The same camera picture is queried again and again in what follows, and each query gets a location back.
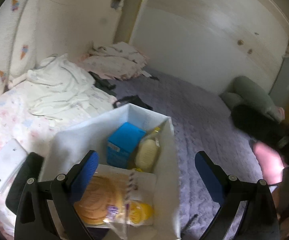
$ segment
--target crumpled white clothing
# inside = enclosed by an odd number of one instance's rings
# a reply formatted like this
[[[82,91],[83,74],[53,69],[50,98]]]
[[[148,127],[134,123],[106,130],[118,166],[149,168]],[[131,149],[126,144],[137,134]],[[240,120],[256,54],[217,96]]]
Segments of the crumpled white clothing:
[[[69,122],[82,111],[95,117],[113,109],[115,97],[94,87],[93,77],[68,61],[67,54],[50,61],[46,67],[27,73],[25,88],[31,114]]]
[[[89,54],[91,56],[78,65],[98,74],[103,79],[124,80],[137,77],[141,74],[142,68],[147,65],[146,58],[125,42],[109,47],[94,46]]]

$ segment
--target bed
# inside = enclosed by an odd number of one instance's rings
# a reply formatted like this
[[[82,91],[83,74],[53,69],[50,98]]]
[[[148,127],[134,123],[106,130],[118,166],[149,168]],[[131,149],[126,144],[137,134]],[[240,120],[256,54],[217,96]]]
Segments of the bed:
[[[112,80],[111,83],[117,85],[117,98],[139,95],[154,111],[172,117],[180,170],[181,226],[198,214],[198,220],[184,239],[199,239],[219,205],[212,202],[195,169],[196,152],[204,150],[227,174],[235,174],[242,181],[256,182],[262,178],[261,169],[249,146],[250,138],[234,128],[230,111],[218,96],[155,70],[146,71],[159,81],[140,76],[127,81]],[[50,141],[58,131],[85,119],[80,116],[61,127],[50,127],[44,117],[27,112],[21,83],[0,97],[0,147],[14,137],[28,152],[43,149],[39,153],[46,155]],[[0,196],[0,226],[12,235],[15,215],[6,208],[4,199],[5,195]],[[242,207],[243,203],[226,239],[234,236]]]

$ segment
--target floral sheet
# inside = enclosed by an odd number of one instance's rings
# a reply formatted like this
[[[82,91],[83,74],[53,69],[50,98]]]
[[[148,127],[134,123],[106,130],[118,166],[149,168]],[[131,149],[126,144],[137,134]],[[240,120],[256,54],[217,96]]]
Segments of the floral sheet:
[[[0,97],[0,149],[12,138],[15,138],[28,152],[36,152],[46,156],[54,135],[89,118],[81,112],[75,119],[61,125],[44,117],[31,115],[26,107],[24,82]],[[5,205],[5,200],[13,182],[12,178],[7,189],[0,194],[0,230],[7,240],[13,239],[16,215]]]

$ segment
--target blue gripper pad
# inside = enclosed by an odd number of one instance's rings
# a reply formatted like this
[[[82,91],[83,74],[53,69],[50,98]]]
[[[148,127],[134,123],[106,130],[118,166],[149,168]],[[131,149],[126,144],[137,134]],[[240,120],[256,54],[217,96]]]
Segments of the blue gripper pad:
[[[212,200],[221,206],[225,200],[223,187],[200,152],[194,158],[196,169],[206,185]]]
[[[69,200],[71,204],[74,204],[77,201],[80,201],[83,193],[86,191],[86,188],[91,181],[97,167],[99,164],[99,155],[96,152],[89,157],[86,164],[81,169],[80,173],[76,179],[71,184],[71,194]]]

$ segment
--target metal screw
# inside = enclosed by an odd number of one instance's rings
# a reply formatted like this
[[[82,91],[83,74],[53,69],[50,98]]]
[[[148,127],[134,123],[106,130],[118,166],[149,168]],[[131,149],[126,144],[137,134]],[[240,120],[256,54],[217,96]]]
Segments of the metal screw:
[[[262,186],[265,186],[265,185],[267,185],[267,182],[264,180],[264,179],[260,179],[260,184],[262,185]]]
[[[27,180],[27,183],[28,183],[28,184],[32,184],[34,181],[35,181],[34,178],[30,178],[30,179]]]
[[[66,176],[64,174],[60,174],[57,176],[57,180],[60,180],[60,181],[64,180],[65,178]]]
[[[231,181],[236,181],[238,179],[237,176],[235,176],[235,175],[229,175],[228,178]]]

